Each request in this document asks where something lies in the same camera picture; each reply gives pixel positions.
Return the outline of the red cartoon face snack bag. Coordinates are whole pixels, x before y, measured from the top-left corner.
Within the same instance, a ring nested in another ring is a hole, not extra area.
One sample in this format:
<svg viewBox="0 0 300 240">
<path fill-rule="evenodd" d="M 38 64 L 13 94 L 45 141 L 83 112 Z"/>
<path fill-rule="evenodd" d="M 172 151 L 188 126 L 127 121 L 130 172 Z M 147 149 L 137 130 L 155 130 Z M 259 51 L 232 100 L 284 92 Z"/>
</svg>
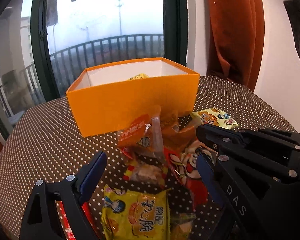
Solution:
<svg viewBox="0 0 300 240">
<path fill-rule="evenodd" d="M 197 158 L 201 154 L 206 155 L 213 163 L 218 155 L 199 140 L 190 143 L 181 153 L 164 148 L 164 155 L 173 175 L 190 192 L 193 209 L 206 204 L 208 199 L 208 190 L 197 170 Z"/>
</svg>

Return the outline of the clear orange snack packet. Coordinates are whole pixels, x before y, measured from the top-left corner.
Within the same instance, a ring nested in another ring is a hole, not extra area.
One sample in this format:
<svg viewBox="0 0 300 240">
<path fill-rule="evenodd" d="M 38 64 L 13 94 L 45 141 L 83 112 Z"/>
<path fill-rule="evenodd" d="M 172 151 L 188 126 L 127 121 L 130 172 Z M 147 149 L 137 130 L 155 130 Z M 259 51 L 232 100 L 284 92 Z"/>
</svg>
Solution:
<svg viewBox="0 0 300 240">
<path fill-rule="evenodd" d="M 117 132 L 117 148 L 128 158 L 134 154 L 165 162 L 160 116 L 144 114 Z"/>
</svg>

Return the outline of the yellow cartoon crisp packet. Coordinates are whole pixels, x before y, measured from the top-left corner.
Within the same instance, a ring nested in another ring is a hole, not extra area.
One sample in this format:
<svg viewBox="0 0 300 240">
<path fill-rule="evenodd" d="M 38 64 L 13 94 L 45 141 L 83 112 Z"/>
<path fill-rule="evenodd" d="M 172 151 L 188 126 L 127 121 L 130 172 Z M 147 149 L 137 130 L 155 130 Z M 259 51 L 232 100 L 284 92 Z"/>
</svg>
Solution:
<svg viewBox="0 0 300 240">
<path fill-rule="evenodd" d="M 101 222 L 106 239 L 170 239 L 167 191 L 149 194 L 106 185 Z"/>
</svg>

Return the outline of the large yellow snack bag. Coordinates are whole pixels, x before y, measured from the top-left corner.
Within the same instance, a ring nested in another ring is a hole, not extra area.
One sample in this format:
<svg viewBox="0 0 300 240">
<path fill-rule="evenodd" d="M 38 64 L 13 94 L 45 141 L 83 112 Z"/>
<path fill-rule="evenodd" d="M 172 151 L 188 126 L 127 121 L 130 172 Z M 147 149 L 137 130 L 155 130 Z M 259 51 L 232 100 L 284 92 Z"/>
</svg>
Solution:
<svg viewBox="0 0 300 240">
<path fill-rule="evenodd" d="M 130 77 L 128 80 L 140 80 L 140 79 L 147 79 L 149 76 L 145 73 L 140 73 L 136 76 Z"/>
</svg>

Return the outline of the white red snack box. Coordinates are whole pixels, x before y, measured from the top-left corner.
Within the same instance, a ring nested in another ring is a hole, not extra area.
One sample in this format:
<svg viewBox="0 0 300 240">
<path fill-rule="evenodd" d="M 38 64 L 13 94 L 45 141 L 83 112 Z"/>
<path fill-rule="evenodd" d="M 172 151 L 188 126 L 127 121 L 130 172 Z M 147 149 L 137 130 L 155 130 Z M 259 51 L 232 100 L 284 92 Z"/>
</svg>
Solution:
<svg viewBox="0 0 300 240">
<path fill-rule="evenodd" d="M 61 219 L 61 230 L 65 239 L 102 239 L 97 229 L 88 202 L 56 201 L 57 212 Z"/>
</svg>

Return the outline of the small yellow snack packet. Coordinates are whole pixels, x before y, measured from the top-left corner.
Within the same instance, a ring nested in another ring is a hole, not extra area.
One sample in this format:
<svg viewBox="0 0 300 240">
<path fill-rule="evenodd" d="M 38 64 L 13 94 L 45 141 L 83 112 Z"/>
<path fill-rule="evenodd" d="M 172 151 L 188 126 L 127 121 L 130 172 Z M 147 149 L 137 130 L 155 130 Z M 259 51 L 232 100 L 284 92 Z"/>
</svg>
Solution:
<svg viewBox="0 0 300 240">
<path fill-rule="evenodd" d="M 237 121 L 228 113 L 216 107 L 191 112 L 190 116 L 202 125 L 211 124 L 225 129 L 234 129 L 239 126 Z"/>
</svg>

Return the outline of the orange wrapped snack packet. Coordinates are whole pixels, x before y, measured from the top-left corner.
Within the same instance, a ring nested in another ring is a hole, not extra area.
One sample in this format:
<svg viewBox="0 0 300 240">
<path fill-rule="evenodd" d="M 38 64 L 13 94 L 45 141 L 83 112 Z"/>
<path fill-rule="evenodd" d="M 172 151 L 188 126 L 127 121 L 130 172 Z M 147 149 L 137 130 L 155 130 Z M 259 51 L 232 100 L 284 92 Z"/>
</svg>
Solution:
<svg viewBox="0 0 300 240">
<path fill-rule="evenodd" d="M 160 119 L 161 135 L 165 148 L 183 152 L 190 143 L 196 140 L 196 128 L 201 125 L 198 119 L 191 120 L 184 128 L 179 128 L 176 113 L 172 112 Z"/>
</svg>

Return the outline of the brown polka dot tablecloth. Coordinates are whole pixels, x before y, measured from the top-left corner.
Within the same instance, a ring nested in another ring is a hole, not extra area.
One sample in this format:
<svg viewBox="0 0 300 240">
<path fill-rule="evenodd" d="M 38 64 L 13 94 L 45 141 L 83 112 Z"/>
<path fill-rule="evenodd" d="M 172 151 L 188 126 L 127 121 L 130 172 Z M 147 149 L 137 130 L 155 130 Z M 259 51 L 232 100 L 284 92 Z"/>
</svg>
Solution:
<svg viewBox="0 0 300 240">
<path fill-rule="evenodd" d="M 250 89 L 215 76 L 200 78 L 195 111 L 217 107 L 230 114 L 241 129 L 259 127 L 294 131 L 293 126 Z M 18 239 L 24 210 L 38 179 L 48 183 L 75 174 L 97 151 L 107 154 L 107 168 L 89 207 L 98 230 L 104 186 L 156 194 L 160 188 L 126 181 L 125 163 L 116 146 L 116 133 L 82 137 L 68 100 L 60 98 L 26 111 L 0 153 L 0 224 Z"/>
</svg>

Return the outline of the orange cardboard box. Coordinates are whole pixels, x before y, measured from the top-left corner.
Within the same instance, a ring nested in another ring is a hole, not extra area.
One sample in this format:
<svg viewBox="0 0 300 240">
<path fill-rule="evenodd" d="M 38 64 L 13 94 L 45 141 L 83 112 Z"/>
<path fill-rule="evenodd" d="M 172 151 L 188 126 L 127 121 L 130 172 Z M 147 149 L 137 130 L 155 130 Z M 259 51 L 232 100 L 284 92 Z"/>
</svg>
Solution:
<svg viewBox="0 0 300 240">
<path fill-rule="evenodd" d="M 128 80 L 140 73 L 147 79 Z M 200 74 L 163 57 L 134 59 L 86 68 L 66 91 L 74 119 L 84 137 L 115 132 L 161 107 L 188 115 L 194 108 Z"/>
</svg>

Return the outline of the right rust orange curtain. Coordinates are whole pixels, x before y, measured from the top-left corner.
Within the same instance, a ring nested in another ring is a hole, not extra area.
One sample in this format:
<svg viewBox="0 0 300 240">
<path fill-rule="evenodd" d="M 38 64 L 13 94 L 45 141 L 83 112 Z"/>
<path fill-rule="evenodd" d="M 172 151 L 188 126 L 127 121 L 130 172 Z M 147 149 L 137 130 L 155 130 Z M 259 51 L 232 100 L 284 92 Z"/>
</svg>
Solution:
<svg viewBox="0 0 300 240">
<path fill-rule="evenodd" d="M 208 0 L 208 5 L 207 74 L 254 90 L 264 48 L 262 0 Z"/>
</svg>

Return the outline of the black balcony railing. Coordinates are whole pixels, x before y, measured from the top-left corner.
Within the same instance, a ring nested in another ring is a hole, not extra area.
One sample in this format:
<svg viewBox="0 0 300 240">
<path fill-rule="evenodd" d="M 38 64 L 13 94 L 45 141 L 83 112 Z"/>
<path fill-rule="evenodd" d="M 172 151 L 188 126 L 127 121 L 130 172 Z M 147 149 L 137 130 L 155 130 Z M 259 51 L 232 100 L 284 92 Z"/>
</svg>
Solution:
<svg viewBox="0 0 300 240">
<path fill-rule="evenodd" d="M 100 64 L 162 57 L 163 34 L 132 34 L 83 42 L 50 55 L 51 66 L 60 96 L 88 67 Z"/>
</svg>

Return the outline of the hanging grey garment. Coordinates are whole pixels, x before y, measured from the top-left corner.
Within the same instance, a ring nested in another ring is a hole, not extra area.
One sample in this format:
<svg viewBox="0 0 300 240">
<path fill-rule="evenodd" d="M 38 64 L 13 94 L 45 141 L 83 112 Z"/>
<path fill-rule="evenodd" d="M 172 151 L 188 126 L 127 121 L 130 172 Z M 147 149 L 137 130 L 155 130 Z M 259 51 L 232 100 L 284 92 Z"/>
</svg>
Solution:
<svg viewBox="0 0 300 240">
<path fill-rule="evenodd" d="M 47 0 L 46 26 L 54 26 L 58 22 L 57 0 Z"/>
</svg>

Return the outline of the dark green window frame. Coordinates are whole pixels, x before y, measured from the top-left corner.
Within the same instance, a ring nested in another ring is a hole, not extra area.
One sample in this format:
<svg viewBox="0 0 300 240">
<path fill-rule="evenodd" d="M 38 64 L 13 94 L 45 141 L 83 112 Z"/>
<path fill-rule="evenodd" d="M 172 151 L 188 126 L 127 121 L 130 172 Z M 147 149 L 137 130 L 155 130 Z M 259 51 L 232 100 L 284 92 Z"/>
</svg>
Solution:
<svg viewBox="0 0 300 240">
<path fill-rule="evenodd" d="M 46 26 L 47 0 L 0 0 L 0 137 L 25 112 L 60 98 L 50 55 L 83 42 L 163 34 L 164 55 L 185 64 L 187 0 L 57 0 L 58 22 Z"/>
</svg>

